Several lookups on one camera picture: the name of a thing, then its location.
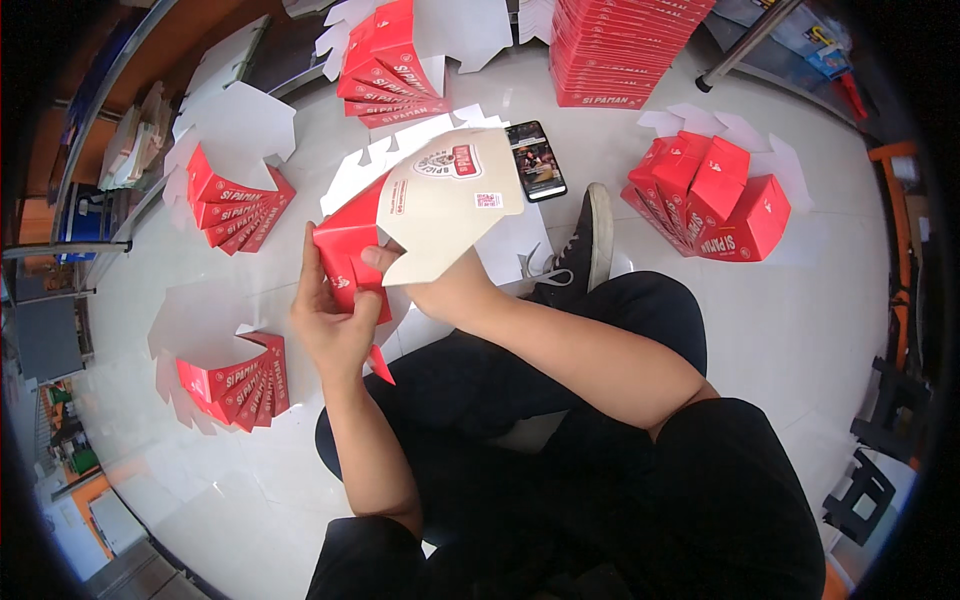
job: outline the white tile floor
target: white tile floor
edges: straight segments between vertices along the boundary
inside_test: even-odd
[[[602,181],[615,196],[654,135],[635,125],[633,111],[556,108],[546,63],[544,51],[521,49],[479,73],[452,74],[450,91],[455,107],[479,102],[488,115],[542,122],[573,190],[541,205],[558,248],[587,184]],[[765,262],[725,264],[681,258],[616,200],[613,275],[655,270],[693,291],[707,326],[709,379],[722,394],[766,412],[820,515],[852,455],[847,431],[866,394],[871,360],[884,348],[888,259],[877,183],[855,132],[798,99],[734,77],[702,94],[693,83],[699,66],[682,53],[648,108],[691,102],[774,132],[796,148],[814,212],[791,216]],[[174,229],[165,209],[152,210],[133,252],[114,262],[89,300],[96,363],[78,381],[80,414],[110,482],[154,536],[238,599],[303,597],[326,523],[348,515],[343,487],[314,450],[323,399],[286,314],[303,222],[322,216],[319,198],[342,158],[392,130],[371,137],[359,121],[344,118],[332,87],[297,108],[298,149],[283,171],[299,194],[261,252],[228,257],[197,231]],[[288,340],[296,404],[271,429],[248,435],[209,423],[187,428],[156,392],[147,332],[166,289],[198,281],[235,286],[239,298],[223,302],[249,303],[262,324]],[[444,332],[412,314],[389,353]]]

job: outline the black pants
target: black pants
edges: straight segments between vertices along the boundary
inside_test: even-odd
[[[660,342],[707,374],[700,307],[670,277],[640,272],[611,279],[569,312]],[[395,360],[390,371],[395,386],[376,375],[364,383],[406,454],[424,538],[437,545],[494,524],[544,478],[600,477],[629,489],[650,467],[646,431],[606,417],[509,351],[464,332]],[[484,443],[518,420],[563,410],[569,412],[539,454]],[[316,442],[326,466],[343,479],[325,409]]]

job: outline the phone screen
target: phone screen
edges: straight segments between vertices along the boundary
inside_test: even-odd
[[[539,202],[566,193],[564,175],[539,121],[507,129],[516,169],[530,202]]]

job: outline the right hand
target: right hand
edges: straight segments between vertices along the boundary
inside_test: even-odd
[[[403,249],[391,241],[383,248],[366,247],[360,258],[380,273],[385,273],[402,253]],[[427,317],[459,329],[469,329],[471,323],[489,315],[509,298],[490,281],[473,246],[436,281],[412,283],[403,286],[403,289]]]

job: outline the left hand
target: left hand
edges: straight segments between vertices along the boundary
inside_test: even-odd
[[[320,250],[313,244],[315,227],[312,221],[306,224],[303,267],[290,321],[313,359],[321,383],[349,384],[360,377],[370,355],[381,299],[376,292],[357,290],[353,314],[338,313]]]

